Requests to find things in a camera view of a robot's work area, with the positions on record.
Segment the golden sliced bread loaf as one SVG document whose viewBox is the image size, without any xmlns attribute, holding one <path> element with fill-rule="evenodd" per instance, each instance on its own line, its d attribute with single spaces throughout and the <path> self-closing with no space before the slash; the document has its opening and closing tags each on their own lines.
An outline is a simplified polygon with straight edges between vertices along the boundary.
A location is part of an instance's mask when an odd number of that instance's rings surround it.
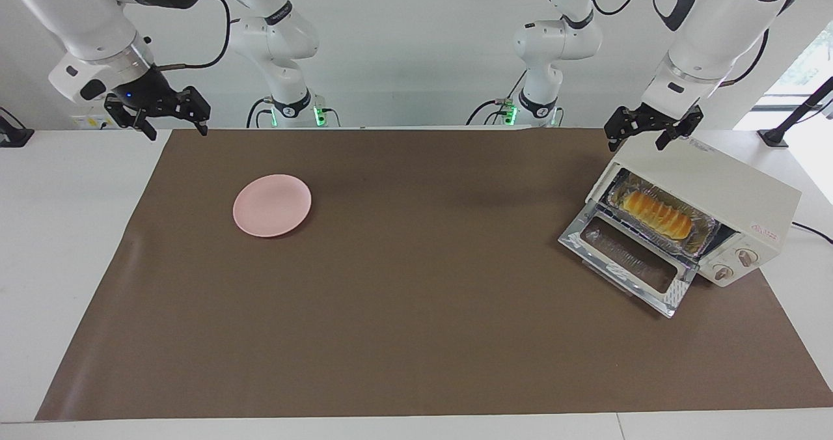
<svg viewBox="0 0 833 440">
<path fill-rule="evenodd" d="M 693 227 L 689 215 L 641 191 L 628 194 L 621 208 L 649 229 L 672 240 L 687 238 Z"/>
</svg>

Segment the aluminium foil tray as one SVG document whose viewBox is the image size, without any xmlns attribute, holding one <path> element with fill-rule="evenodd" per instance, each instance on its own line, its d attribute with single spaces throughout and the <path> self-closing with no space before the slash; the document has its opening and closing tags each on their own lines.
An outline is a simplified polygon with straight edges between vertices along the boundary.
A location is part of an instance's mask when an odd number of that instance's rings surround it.
<svg viewBox="0 0 833 440">
<path fill-rule="evenodd" d="M 666 205 L 678 209 L 685 215 L 689 215 L 693 221 L 690 235 L 683 240 L 672 240 L 649 229 L 649 227 L 628 214 L 621 208 L 621 204 L 625 197 L 630 193 L 634 193 L 634 191 L 646 193 Z M 702 255 L 706 245 L 716 236 L 717 228 L 719 227 L 717 220 L 710 215 L 705 214 L 697 208 L 693 208 L 690 204 L 685 203 L 684 200 L 672 196 L 672 194 L 667 193 L 663 188 L 657 187 L 654 183 L 646 181 L 636 175 L 636 173 L 627 169 L 619 170 L 619 173 L 616 173 L 612 183 L 610 183 L 606 191 L 602 194 L 601 202 L 612 210 L 615 217 L 624 221 L 627 226 L 636 230 L 643 238 L 648 239 L 648 241 L 653 242 L 672 255 L 686 256 L 691 259 Z"/>
</svg>

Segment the cream toaster oven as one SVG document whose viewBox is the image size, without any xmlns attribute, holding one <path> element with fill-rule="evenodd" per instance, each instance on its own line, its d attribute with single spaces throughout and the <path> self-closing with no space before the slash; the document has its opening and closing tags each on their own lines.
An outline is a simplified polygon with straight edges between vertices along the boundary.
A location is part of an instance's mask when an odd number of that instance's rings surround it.
<svg viewBox="0 0 833 440">
<path fill-rule="evenodd" d="M 601 196 L 619 170 L 627 169 L 663 188 L 717 220 L 717 234 L 702 255 L 693 260 L 699 272 L 712 281 L 712 267 L 724 264 L 734 271 L 732 282 L 777 257 L 799 206 L 801 194 L 794 187 L 738 160 L 695 137 L 672 141 L 657 150 L 652 135 L 626 140 L 593 186 L 587 200 Z M 742 267 L 738 248 L 761 257 L 757 268 Z"/>
</svg>

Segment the glass oven door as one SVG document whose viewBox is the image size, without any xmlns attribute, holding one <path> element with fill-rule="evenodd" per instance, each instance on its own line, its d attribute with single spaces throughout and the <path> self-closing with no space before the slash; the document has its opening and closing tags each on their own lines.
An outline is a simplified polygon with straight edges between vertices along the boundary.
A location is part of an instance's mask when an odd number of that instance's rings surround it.
<svg viewBox="0 0 833 440">
<path fill-rule="evenodd" d="M 607 282 L 666 318 L 676 314 L 699 269 L 689 256 L 664 248 L 660 236 L 594 200 L 558 241 Z"/>
</svg>

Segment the pink round plate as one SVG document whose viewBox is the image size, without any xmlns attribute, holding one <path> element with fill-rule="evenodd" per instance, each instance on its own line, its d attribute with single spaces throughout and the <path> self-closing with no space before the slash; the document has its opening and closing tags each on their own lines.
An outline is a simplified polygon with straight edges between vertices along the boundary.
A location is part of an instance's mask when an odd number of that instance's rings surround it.
<svg viewBox="0 0 833 440">
<path fill-rule="evenodd" d="M 312 209 L 312 192 L 290 175 L 268 175 L 238 193 L 232 206 L 236 226 L 257 238 L 276 238 L 298 228 Z"/>
</svg>

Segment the brown table mat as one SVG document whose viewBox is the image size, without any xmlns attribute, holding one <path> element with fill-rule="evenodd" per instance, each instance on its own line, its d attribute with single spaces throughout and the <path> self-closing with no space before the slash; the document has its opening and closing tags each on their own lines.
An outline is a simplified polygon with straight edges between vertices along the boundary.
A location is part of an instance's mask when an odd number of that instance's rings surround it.
<svg viewBox="0 0 833 440">
<path fill-rule="evenodd" d="M 833 407 L 759 272 L 673 318 L 557 236 L 598 130 L 176 130 L 38 421 Z M 268 175 L 312 209 L 257 238 Z"/>
</svg>

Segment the white wall socket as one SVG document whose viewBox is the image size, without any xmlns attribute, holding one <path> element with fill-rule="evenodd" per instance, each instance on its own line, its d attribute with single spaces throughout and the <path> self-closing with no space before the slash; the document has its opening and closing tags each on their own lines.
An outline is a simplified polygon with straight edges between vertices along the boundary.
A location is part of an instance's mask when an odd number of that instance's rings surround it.
<svg viewBox="0 0 833 440">
<path fill-rule="evenodd" d="M 120 129 L 120 126 L 112 117 L 104 114 L 87 114 L 83 116 L 71 116 L 75 127 L 83 130 L 113 130 Z"/>
</svg>

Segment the black clamp mount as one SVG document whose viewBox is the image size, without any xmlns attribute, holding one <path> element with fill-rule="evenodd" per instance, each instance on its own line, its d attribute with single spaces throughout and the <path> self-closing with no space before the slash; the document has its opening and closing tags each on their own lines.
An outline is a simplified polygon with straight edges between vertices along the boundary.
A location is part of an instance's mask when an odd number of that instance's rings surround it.
<svg viewBox="0 0 833 440">
<path fill-rule="evenodd" d="M 0 105 L 0 148 L 21 148 L 34 135 L 15 114 Z"/>
</svg>

